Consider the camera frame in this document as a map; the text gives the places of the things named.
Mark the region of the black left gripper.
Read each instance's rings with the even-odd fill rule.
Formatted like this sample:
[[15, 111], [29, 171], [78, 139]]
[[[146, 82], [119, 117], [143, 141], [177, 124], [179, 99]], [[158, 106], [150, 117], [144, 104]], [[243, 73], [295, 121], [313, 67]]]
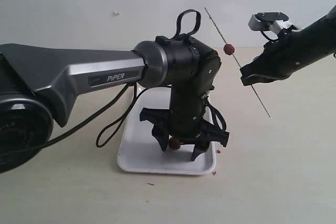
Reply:
[[208, 100], [207, 93], [198, 94], [192, 87], [171, 86], [167, 109], [143, 108], [140, 121], [152, 123], [152, 136], [163, 152], [171, 137], [183, 145], [194, 145], [191, 161], [206, 153], [211, 142], [226, 146], [229, 132], [221, 113]]

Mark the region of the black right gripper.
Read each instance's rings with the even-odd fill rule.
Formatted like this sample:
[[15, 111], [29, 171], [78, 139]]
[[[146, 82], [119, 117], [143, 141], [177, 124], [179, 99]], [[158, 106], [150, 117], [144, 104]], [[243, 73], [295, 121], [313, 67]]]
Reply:
[[251, 63], [240, 68], [243, 86], [285, 80], [294, 72], [310, 65], [310, 35], [293, 32], [277, 42], [268, 42]]

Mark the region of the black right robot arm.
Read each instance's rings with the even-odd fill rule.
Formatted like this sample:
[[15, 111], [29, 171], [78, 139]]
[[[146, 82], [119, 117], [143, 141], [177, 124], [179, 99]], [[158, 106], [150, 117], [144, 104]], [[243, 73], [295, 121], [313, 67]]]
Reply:
[[240, 68], [244, 86], [285, 80], [292, 73], [335, 54], [335, 9], [304, 29], [292, 24], [282, 12], [253, 14], [249, 23], [252, 31], [265, 34], [272, 31], [263, 52]]

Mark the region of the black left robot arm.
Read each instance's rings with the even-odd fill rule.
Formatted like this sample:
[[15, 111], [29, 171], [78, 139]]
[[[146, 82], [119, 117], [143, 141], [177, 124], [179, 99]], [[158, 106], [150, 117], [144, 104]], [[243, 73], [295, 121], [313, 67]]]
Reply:
[[68, 123], [77, 97], [118, 85], [123, 91], [137, 86], [171, 89], [168, 109], [144, 108], [140, 113], [141, 121], [152, 123], [161, 150], [175, 139], [193, 145], [194, 161], [212, 142], [226, 146], [226, 122], [208, 100], [220, 67], [214, 49], [188, 36], [157, 37], [131, 51], [2, 44], [1, 172], [25, 164], [102, 113], [51, 138], [54, 123]]

